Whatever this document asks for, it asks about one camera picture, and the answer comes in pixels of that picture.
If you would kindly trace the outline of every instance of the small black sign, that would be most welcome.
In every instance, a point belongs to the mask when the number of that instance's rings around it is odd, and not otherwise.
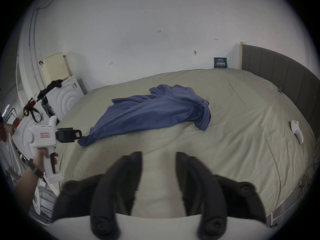
[[[226,69],[227,67],[227,58],[214,58],[215,69]]]

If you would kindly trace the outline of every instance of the white vr controller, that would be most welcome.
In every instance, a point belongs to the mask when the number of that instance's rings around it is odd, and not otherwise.
[[[301,145],[303,143],[303,135],[302,131],[299,128],[299,122],[298,121],[291,121],[291,131],[294,135],[296,135],[299,144]]]
[[[30,126],[26,133],[26,141],[34,148],[47,148],[49,158],[43,158],[44,173],[48,184],[63,180],[61,173],[56,173],[54,165],[54,150],[58,142],[74,142],[81,138],[80,130],[73,128],[56,129],[57,116],[49,119],[49,125]]]

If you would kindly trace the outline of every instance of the black trigger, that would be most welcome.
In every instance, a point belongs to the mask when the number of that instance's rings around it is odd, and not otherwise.
[[[50,154],[50,162],[53,174],[56,174],[56,167],[54,166],[54,154],[55,153]]]

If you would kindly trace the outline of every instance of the gray upholstered headboard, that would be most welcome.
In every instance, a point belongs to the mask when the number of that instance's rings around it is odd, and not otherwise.
[[[242,45],[242,70],[274,83],[297,106],[320,136],[320,80],[295,60],[268,49]]]

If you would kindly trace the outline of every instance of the blue cloth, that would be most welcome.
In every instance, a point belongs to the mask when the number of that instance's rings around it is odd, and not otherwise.
[[[109,136],[165,128],[183,121],[193,121],[200,130],[207,129],[211,118],[209,103],[192,88],[161,84],[149,90],[151,95],[112,99],[114,105],[78,143],[88,146]]]

